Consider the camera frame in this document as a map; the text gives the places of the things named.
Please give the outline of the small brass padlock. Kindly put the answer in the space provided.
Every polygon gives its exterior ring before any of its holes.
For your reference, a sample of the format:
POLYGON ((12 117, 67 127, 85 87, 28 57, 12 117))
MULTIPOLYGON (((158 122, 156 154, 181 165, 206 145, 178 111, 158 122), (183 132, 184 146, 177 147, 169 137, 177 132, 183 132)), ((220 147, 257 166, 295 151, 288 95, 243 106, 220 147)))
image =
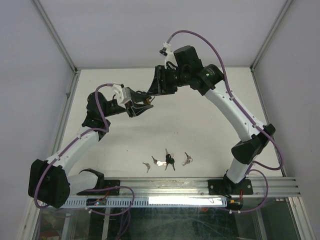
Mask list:
POLYGON ((151 105, 152 97, 148 96, 142 102, 143 102, 144 105, 151 105))

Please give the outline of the small silver key pair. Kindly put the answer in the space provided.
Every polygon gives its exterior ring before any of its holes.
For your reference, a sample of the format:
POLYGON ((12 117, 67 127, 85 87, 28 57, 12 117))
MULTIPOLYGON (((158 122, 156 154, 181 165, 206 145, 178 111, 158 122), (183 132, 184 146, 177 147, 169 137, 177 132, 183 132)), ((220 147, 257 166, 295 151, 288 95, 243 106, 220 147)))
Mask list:
POLYGON ((148 173, 149 170, 151 169, 151 165, 149 163, 145 163, 145 162, 143 162, 143 164, 147 167, 147 173, 148 173))

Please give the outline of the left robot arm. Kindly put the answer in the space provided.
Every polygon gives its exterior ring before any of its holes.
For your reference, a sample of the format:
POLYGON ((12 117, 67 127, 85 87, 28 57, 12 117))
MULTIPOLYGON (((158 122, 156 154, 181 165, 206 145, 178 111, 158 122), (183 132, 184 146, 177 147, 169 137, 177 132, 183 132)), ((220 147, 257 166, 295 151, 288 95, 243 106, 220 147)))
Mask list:
POLYGON ((82 192, 100 194, 106 190, 104 174, 87 168, 70 175, 73 166, 86 151, 110 130, 107 117, 126 113, 134 118, 153 107, 151 94, 134 91, 122 84, 107 84, 114 92, 107 100, 96 89, 87 97, 86 117, 73 139, 45 160, 36 159, 30 167, 28 195, 39 209, 60 208, 69 198, 82 192))

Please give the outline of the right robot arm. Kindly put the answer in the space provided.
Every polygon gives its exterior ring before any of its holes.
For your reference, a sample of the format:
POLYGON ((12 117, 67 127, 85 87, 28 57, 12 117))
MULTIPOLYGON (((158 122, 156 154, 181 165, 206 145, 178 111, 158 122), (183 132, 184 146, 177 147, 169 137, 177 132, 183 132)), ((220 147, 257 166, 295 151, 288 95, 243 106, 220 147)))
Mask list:
POLYGON ((243 113, 236 97, 227 91, 224 74, 214 65, 203 66, 196 49, 187 45, 175 51, 164 43, 160 53, 164 65, 155 67, 152 84, 147 91, 151 96, 172 95, 179 87, 189 86, 213 103, 235 129, 240 141, 231 149, 233 160, 223 177, 223 187, 230 194, 242 187, 250 164, 266 147, 276 129, 261 121, 250 122, 252 114, 243 113))

